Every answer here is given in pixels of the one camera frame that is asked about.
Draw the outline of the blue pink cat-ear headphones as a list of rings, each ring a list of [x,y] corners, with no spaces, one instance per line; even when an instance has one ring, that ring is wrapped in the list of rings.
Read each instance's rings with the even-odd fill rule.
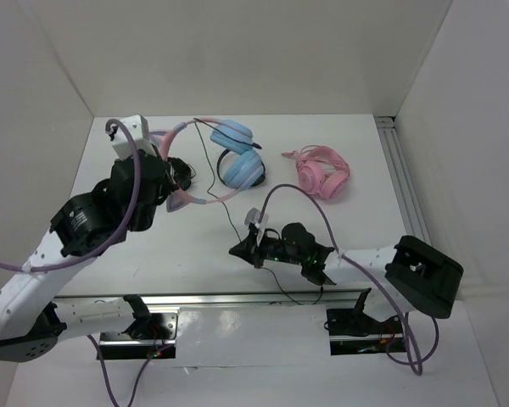
[[[237,155],[235,161],[227,169],[222,183],[232,190],[224,196],[211,200],[196,198],[176,183],[176,190],[166,199],[166,210],[171,213],[189,204],[220,204],[255,185],[258,180],[265,180],[266,167],[258,150],[261,145],[253,139],[253,132],[234,120],[215,118],[193,118],[182,122],[168,131],[151,131],[149,134],[156,141],[160,157],[167,161],[170,157],[171,144],[180,132],[190,125],[207,125],[212,132],[210,140],[229,153]]]

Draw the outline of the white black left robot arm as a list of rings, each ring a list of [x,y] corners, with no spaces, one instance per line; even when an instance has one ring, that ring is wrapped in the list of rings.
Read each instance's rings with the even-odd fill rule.
[[[146,231],[175,190],[171,165],[141,152],[138,159],[116,160],[109,178],[70,198],[34,254],[0,289],[0,361],[34,360],[61,341],[98,332],[132,339],[150,334],[157,320],[136,294],[87,304],[55,297],[128,232]]]

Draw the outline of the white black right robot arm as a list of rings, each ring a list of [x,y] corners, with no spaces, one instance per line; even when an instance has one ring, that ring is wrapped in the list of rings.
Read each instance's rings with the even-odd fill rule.
[[[229,249],[256,269],[268,261],[297,265],[308,282],[338,286],[368,282],[377,288],[355,309],[353,322],[373,332],[383,321],[416,310],[436,320],[448,319],[463,276],[463,267],[426,244],[405,235],[394,246],[340,252],[316,241],[299,222],[283,227],[277,237],[249,224],[249,234]]]

